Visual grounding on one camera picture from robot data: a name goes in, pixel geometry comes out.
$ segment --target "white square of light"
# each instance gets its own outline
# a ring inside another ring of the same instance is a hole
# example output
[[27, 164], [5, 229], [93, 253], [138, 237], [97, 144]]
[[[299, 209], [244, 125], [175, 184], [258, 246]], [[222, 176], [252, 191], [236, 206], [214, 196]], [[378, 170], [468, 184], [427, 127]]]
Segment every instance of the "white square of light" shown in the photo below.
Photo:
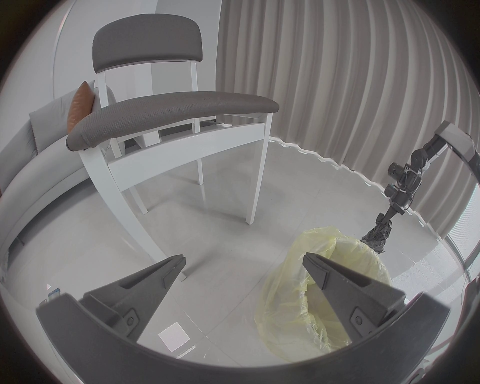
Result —
[[180, 348], [183, 344], [190, 340], [187, 333], [183, 330], [178, 322], [158, 334], [170, 352]]

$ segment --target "trash bag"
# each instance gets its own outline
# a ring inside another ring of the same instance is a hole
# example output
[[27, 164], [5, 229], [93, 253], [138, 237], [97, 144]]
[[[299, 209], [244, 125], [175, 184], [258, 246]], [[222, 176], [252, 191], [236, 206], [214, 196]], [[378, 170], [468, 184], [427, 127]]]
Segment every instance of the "trash bag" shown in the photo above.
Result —
[[306, 252], [319, 254], [365, 276], [391, 285], [378, 255], [366, 244], [334, 227], [303, 232], [284, 262], [264, 284], [255, 313], [260, 338], [280, 358], [302, 361], [351, 343], [343, 325], [303, 267]]

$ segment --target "sofa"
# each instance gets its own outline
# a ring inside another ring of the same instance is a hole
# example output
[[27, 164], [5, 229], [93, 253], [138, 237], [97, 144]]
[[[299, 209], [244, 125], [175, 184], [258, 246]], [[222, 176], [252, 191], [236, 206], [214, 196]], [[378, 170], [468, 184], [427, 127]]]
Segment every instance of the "sofa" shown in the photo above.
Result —
[[[100, 109], [98, 88], [92, 112]], [[67, 149], [67, 116], [76, 90], [29, 114], [30, 119], [0, 151], [0, 282], [8, 249], [43, 208], [88, 178], [80, 156]], [[108, 88], [109, 103], [115, 97]]]

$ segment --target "striped curtain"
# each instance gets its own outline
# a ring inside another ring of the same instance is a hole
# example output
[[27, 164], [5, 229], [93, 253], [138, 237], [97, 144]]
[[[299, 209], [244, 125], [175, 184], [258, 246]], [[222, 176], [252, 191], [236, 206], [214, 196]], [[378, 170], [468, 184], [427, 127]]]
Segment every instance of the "striped curtain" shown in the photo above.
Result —
[[[216, 89], [280, 104], [272, 135], [386, 186], [443, 120], [479, 143], [480, 96], [455, 47], [410, 0], [223, 0]], [[444, 237], [475, 181], [445, 151], [412, 208]]]

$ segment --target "chair backrest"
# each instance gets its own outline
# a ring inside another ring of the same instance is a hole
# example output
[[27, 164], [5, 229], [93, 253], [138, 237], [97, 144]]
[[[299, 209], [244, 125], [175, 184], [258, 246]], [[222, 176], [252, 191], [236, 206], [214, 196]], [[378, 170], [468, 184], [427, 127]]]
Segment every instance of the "chair backrest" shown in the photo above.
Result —
[[93, 39], [95, 73], [156, 61], [202, 61], [197, 23], [183, 16], [145, 13], [100, 28]]

